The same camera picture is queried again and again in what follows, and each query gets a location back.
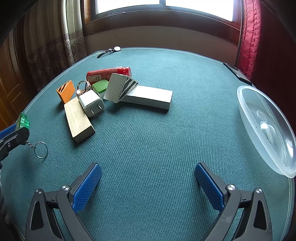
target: white charger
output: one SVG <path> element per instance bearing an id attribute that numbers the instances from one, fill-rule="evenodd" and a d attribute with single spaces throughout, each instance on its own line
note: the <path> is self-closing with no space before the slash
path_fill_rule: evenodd
<path id="1" fill-rule="evenodd" d="M 88 117 L 95 117 L 105 109 L 103 100 L 93 90 L 80 95 L 79 102 Z"/>

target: orange block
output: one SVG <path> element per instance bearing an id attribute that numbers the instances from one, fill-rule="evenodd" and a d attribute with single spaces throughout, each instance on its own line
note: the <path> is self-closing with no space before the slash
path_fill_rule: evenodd
<path id="1" fill-rule="evenodd" d="M 60 88 L 57 89 L 57 94 L 64 104 L 66 104 L 71 99 L 74 92 L 75 87 L 72 80 L 69 80 L 67 83 L 63 84 Z"/>

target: green keychain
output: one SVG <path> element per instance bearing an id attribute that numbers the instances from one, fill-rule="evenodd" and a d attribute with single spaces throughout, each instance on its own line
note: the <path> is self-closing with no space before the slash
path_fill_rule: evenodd
<path id="1" fill-rule="evenodd" d="M 23 113 L 23 112 L 20 113 L 19 118 L 17 119 L 17 125 L 16 125 L 16 127 L 15 127 L 15 130 L 18 130 L 19 128 L 22 128 L 22 127 L 26 127 L 27 129 L 29 129 L 29 127 L 30 127 L 30 121 L 29 121 L 29 118 L 28 118 L 28 116 L 27 116 L 25 113 Z M 45 156 L 43 156 L 43 157 L 38 156 L 38 155 L 36 154 L 36 146 L 37 146 L 37 144 L 39 144 L 39 143 L 44 144 L 45 147 L 46 147 L 46 154 L 45 154 Z M 31 143 L 29 143 L 28 141 L 26 141 L 25 144 L 28 144 L 31 148 L 34 149 L 34 153 L 35 153 L 35 155 L 36 155 L 38 158 L 43 159 L 43 158 L 46 158 L 46 157 L 47 157 L 47 155 L 48 155 L 48 148 L 47 148 L 47 145 L 46 145 L 43 141 L 38 141 L 35 145 L 32 145 Z"/>

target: barcode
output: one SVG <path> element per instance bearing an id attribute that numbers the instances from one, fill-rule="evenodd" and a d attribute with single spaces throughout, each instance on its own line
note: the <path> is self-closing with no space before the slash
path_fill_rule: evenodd
<path id="1" fill-rule="evenodd" d="M 87 81 L 88 82 L 97 82 L 97 81 L 100 81 L 102 80 L 102 77 L 100 74 L 97 74 L 97 75 L 90 75 L 87 77 Z"/>

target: window pane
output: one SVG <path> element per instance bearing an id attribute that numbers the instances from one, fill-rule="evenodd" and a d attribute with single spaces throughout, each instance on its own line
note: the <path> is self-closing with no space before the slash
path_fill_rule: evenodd
<path id="1" fill-rule="evenodd" d="M 159 4 L 159 0 L 96 0 L 96 13 L 102 13 L 117 8 Z"/>
<path id="2" fill-rule="evenodd" d="M 165 0 L 165 4 L 207 12 L 232 21 L 233 0 Z"/>

